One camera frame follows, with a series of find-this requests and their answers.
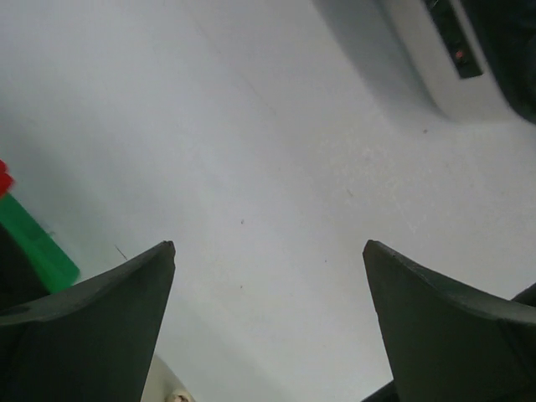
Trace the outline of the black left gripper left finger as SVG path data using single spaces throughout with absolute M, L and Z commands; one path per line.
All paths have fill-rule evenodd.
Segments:
M 164 241 L 1 311 L 3 401 L 139 401 L 175 272 Z

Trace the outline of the red garment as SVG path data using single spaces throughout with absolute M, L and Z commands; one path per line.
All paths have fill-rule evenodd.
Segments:
M 0 198 L 4 197 L 14 184 L 14 179 L 11 176 L 8 165 L 0 160 Z

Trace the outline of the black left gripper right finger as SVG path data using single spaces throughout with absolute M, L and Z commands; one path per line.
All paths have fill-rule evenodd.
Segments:
M 533 401 L 535 287 L 506 300 L 369 240 L 363 262 L 393 375 L 369 401 Z

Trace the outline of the space astronaut print suitcase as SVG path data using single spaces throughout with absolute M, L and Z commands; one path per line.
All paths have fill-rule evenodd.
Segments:
M 409 79 L 459 122 L 535 122 L 533 1 L 317 1 L 351 63 L 382 90 Z

